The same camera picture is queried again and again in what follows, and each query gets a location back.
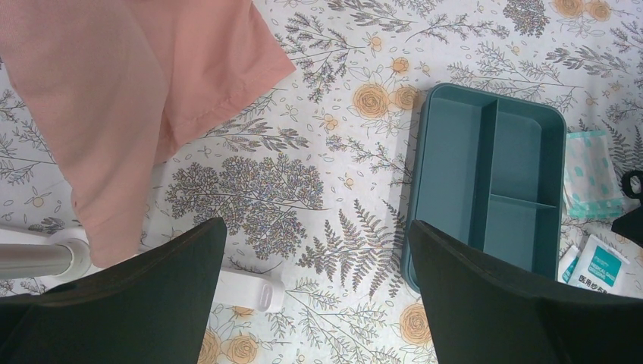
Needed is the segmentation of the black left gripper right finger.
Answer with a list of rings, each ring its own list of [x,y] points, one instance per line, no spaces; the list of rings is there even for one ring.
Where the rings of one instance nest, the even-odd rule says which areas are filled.
[[[642,301],[558,283],[415,220],[409,245],[441,363],[640,363]]]

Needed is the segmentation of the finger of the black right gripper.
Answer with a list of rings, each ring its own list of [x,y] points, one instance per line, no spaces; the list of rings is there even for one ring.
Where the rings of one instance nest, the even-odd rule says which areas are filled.
[[[639,206],[614,220],[611,230],[642,247],[642,207]]]

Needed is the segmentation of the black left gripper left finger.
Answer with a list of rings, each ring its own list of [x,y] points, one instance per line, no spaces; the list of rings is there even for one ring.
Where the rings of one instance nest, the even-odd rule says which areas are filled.
[[[179,237],[40,295],[1,300],[3,363],[195,363],[227,228]]]

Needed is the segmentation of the black handled scissors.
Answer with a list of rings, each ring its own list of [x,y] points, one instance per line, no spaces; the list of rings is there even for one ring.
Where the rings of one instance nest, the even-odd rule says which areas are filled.
[[[630,199],[642,200],[642,171],[627,171],[621,177],[622,190]]]

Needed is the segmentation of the teal medical gauze packet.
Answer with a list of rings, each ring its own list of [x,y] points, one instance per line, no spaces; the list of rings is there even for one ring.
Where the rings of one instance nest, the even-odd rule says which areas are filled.
[[[595,235],[590,235],[567,284],[622,296],[628,267],[629,260],[621,253]]]

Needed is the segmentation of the teal band-aid pack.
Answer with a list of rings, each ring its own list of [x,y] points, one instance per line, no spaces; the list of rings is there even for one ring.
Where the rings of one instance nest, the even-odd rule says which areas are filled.
[[[624,195],[604,131],[566,135],[563,201],[572,218],[607,219],[623,212]]]

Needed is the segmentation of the dark teal divided tray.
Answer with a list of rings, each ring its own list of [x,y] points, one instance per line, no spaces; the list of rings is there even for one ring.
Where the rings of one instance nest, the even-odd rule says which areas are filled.
[[[440,83],[422,105],[407,218],[555,278],[565,142],[555,108]]]

